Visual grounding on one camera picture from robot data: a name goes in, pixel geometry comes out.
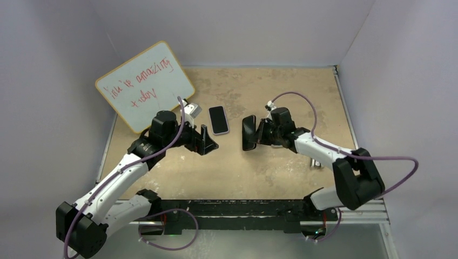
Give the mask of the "lilac phone case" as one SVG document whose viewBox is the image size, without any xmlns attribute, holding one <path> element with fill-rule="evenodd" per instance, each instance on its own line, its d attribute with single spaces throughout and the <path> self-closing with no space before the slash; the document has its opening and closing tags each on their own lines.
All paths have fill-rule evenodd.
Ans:
<svg viewBox="0 0 458 259">
<path fill-rule="evenodd" d="M 226 112 L 222 106 L 210 107 L 208 113 L 214 135 L 227 134 L 230 131 Z"/>
</svg>

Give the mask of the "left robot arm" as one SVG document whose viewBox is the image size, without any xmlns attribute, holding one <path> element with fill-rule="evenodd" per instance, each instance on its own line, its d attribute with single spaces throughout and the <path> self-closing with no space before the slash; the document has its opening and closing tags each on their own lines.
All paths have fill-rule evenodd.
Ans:
<svg viewBox="0 0 458 259">
<path fill-rule="evenodd" d="M 128 201 L 117 204 L 119 197 L 139 178 L 148 173 L 166 151 L 185 147 L 206 155 L 218 149 L 207 127 L 196 130 L 191 112 L 181 110 L 181 121 L 171 111 L 159 111 L 151 126 L 128 148 L 118 165 L 92 190 L 74 203 L 63 202 L 56 209 L 56 235 L 64 243 L 64 258 L 91 258 L 100 251 L 108 237 L 134 220 L 149 221 L 169 214 L 187 214 L 198 228 L 196 217 L 187 209 L 164 209 L 155 192 L 142 189 Z"/>
</svg>

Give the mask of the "silver-edged phone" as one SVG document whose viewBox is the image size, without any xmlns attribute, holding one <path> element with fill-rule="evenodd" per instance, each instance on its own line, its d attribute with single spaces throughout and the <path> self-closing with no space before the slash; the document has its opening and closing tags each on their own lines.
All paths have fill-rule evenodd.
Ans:
<svg viewBox="0 0 458 259">
<path fill-rule="evenodd" d="M 242 150 L 250 151 L 257 147 L 254 139 L 256 116 L 249 115 L 242 120 Z"/>
</svg>

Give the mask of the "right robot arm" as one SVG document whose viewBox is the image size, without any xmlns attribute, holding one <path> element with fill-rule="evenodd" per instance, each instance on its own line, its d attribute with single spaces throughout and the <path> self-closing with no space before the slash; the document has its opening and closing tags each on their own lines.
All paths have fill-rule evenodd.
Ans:
<svg viewBox="0 0 458 259">
<path fill-rule="evenodd" d="M 281 146 L 332 170 L 334 186 L 305 196 L 303 212 L 311 220 L 328 208 L 356 210 L 385 191 L 385 184 L 366 149 L 341 148 L 313 136 L 310 130 L 296 127 L 285 107 L 271 110 L 259 123 L 254 115 L 243 119 L 243 151 L 255 149 L 257 145 Z"/>
</svg>

